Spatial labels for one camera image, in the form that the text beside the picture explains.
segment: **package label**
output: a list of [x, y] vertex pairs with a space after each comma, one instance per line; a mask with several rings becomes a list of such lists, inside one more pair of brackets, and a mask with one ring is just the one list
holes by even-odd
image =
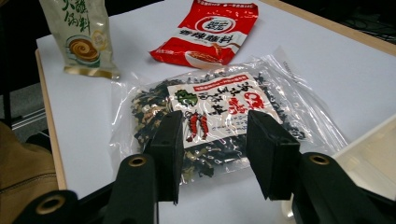
[[159, 62], [204, 69], [228, 64], [258, 15], [255, 4], [194, 0], [173, 36], [150, 54]]
[[247, 133], [251, 109], [282, 122], [249, 73], [169, 86], [168, 91], [173, 109], [181, 110], [184, 115], [184, 148]]

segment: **white table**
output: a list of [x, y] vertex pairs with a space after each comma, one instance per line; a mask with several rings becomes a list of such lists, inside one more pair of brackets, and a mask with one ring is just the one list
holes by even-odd
[[[335, 23], [276, 0], [235, 2], [254, 2], [260, 17], [232, 63], [272, 54], [282, 47], [327, 103], [348, 142], [396, 113], [394, 46], [345, 27], [340, 29]], [[191, 71], [189, 67], [158, 63], [149, 55], [173, 34], [190, 7], [191, 1], [165, 0], [111, 17], [114, 59], [121, 72], [153, 82]], [[37, 39], [37, 45], [60, 188], [71, 189], [82, 198], [115, 178], [108, 146], [111, 82], [65, 74], [52, 35]], [[264, 200], [250, 169], [182, 186], [179, 205], [160, 203], [160, 216], [161, 223], [293, 222], [282, 216], [280, 202]]]

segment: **red package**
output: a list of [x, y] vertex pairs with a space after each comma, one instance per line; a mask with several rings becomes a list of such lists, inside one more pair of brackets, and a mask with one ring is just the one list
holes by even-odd
[[258, 16], [255, 4], [194, 0], [176, 34], [150, 54], [159, 62], [197, 68], [226, 65], [241, 48]]

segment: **screw hole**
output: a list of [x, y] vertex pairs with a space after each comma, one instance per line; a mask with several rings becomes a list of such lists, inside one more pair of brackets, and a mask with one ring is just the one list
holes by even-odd
[[312, 155], [309, 157], [309, 159], [319, 165], [328, 165], [330, 164], [329, 159], [327, 159], [326, 157], [320, 156], [320, 155]]
[[146, 158], [144, 157], [135, 157], [133, 159], [131, 159], [128, 164], [130, 166], [136, 167], [136, 166], [141, 166], [144, 165], [146, 163]]
[[39, 215], [46, 215], [49, 213], [53, 213], [55, 212], [58, 208], [62, 207], [62, 205], [64, 205], [65, 202], [65, 198], [64, 196], [57, 194], [57, 195], [53, 195], [50, 196], [46, 199], [44, 199], [44, 201], [42, 201], [38, 207], [36, 208], [36, 212]]

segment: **plastic bag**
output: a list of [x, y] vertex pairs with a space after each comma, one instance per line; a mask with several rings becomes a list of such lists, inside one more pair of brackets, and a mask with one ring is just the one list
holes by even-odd
[[177, 32], [150, 52], [163, 63], [197, 68], [228, 64], [259, 16], [255, 4], [194, 0]]
[[[245, 155], [249, 109], [271, 114], [301, 142], [301, 152], [332, 155], [347, 145], [306, 83], [273, 56], [254, 62], [197, 70], [129, 92], [133, 115], [128, 139], [142, 152], [161, 119], [182, 110], [185, 156], [183, 183], [249, 167]], [[119, 148], [121, 155], [133, 153]]]
[[64, 71], [118, 78], [113, 63], [105, 0], [40, 0], [50, 32], [64, 57]]

